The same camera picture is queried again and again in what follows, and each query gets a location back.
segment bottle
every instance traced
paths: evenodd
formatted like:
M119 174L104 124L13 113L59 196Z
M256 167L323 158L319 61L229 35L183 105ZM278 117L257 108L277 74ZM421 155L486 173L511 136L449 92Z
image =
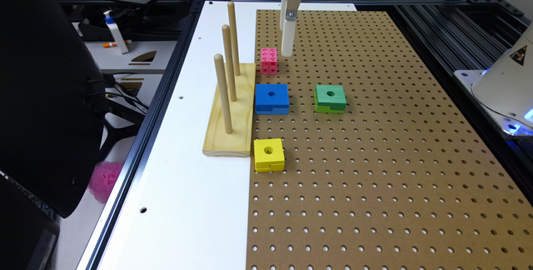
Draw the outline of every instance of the bottle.
M111 35L113 35L113 38L115 39L115 43L120 48L120 51L122 54L129 53L129 50L127 50L126 43L124 42L124 39L122 38L122 35L120 33L120 30L118 29L118 25L115 23L115 19L109 15L111 10L104 12L103 14L106 16L106 24L109 28L109 31L111 32Z

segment pink object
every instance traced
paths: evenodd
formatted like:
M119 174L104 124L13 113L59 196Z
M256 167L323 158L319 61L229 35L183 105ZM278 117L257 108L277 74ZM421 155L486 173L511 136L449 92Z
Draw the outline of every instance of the pink object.
M261 49L261 74L277 74L277 49Z
M92 172L89 191L100 203L106 203L124 162L100 162Z

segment blue light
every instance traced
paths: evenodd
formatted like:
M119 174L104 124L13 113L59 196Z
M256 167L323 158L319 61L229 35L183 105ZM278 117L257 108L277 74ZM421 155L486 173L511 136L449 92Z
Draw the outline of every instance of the blue light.
M510 134L516 134L516 132L518 132L518 130L520 129L520 125L510 125L509 128L512 128L509 130Z
M533 108L524 116L524 118L528 121L531 119L531 117L533 117Z

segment wooden peg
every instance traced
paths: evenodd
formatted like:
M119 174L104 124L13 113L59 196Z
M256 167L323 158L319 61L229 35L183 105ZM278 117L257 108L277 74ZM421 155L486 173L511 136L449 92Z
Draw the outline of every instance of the wooden peg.
M217 70L218 92L224 116L224 126L226 133L233 133L232 114L230 113L230 102L227 99L226 72L224 71L224 58L221 54L215 54L215 69Z
M226 70L227 70L227 84L230 93L230 100L235 102L237 100L235 89L235 75L233 73L233 58L232 58L232 37L230 36L230 27L226 24L222 25L222 38L224 39L224 53L226 55Z
M239 64L239 46L237 43L237 20L235 18L235 3L227 3L227 12L230 17L230 31L232 33L232 53L233 53L233 70L235 76L241 75L241 68Z

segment brown pegboard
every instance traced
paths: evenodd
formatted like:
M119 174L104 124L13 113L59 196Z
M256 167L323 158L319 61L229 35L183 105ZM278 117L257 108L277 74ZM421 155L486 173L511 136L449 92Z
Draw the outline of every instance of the brown pegboard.
M280 48L279 11L257 11ZM385 12L298 13L289 115L255 115L286 170L250 181L247 269L529 269L533 208ZM317 114L317 84L344 114Z

